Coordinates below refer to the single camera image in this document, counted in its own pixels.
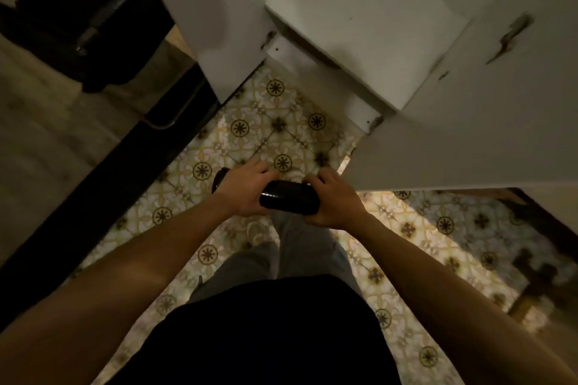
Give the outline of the person's right hand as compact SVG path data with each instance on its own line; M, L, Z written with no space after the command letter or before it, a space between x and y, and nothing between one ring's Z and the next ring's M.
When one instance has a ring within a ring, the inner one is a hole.
M339 190L333 194L318 194L320 209L317 214L305 216L307 224L339 229L353 234L368 217L365 206L356 191L339 175Z

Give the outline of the pale shoe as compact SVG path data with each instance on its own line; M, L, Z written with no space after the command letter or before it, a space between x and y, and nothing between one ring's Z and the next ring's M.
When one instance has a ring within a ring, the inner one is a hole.
M268 224L263 220L250 220L246 226L245 248L253 248L262 243L271 242L271 235Z

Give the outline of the person's left forearm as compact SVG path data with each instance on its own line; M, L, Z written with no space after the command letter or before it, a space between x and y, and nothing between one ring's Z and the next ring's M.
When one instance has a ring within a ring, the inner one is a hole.
M0 333L0 385L91 385L137 319L236 212L213 194L114 249Z

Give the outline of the black shirt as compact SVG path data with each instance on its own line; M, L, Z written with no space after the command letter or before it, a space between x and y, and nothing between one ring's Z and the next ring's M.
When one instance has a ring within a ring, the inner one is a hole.
M330 275L236 286L170 312L107 385L401 385L365 300Z

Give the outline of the person's left hand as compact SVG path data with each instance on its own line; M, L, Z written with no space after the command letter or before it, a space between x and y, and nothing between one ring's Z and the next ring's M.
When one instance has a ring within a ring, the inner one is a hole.
M263 161L257 158L253 158L250 161ZM216 191L212 194L211 200L216 201L217 205L226 213L229 217L231 216L241 216L235 214L235 210L242 209L243 205L248 205L251 202L252 197L258 198L262 192L264 186L252 186L246 180L246 164L237 165L237 167L229 170ZM266 216L268 214L262 215L252 215L252 216Z

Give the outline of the white drawer box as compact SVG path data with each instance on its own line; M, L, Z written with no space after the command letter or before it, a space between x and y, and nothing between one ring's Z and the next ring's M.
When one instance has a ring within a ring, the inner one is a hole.
M266 0L265 6L397 112L467 24L443 0Z

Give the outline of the white base panel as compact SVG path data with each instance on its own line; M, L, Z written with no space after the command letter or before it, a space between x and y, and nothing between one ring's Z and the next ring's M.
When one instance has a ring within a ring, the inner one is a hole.
M394 111L340 68L332 68L282 35L266 50L266 65L339 124L370 134Z

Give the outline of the grey trousers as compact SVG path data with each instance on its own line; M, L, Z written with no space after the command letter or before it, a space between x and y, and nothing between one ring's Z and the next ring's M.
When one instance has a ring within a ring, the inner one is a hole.
M227 258L214 275L191 294L187 303L206 300L235 286L260 280L331 275L363 295L348 255L328 228L307 224L299 214L271 211L280 238L260 243Z

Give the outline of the black door panel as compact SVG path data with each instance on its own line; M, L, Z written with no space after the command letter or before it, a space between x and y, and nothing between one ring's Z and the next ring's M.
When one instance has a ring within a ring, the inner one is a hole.
M221 108L199 63L150 111L167 114L189 99L167 129L138 123L64 202L0 266L0 333L76 270Z

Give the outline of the person's right forearm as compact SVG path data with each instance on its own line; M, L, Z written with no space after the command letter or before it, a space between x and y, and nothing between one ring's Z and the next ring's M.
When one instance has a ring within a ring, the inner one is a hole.
M546 345L372 214L356 214L345 230L372 255L467 385L578 385Z

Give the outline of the black cylindrical bottle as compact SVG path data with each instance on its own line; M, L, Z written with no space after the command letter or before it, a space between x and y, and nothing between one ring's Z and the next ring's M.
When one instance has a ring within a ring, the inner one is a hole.
M319 209L320 198L312 186L276 179L263 188L258 198L252 197L248 205L235 210L235 214L248 217L278 211L311 216L317 214Z

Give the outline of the black appliance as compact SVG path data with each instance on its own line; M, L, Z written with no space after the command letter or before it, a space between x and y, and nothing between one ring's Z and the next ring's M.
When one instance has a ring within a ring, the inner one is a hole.
M0 2L0 34L85 93L134 79L174 25L162 0Z

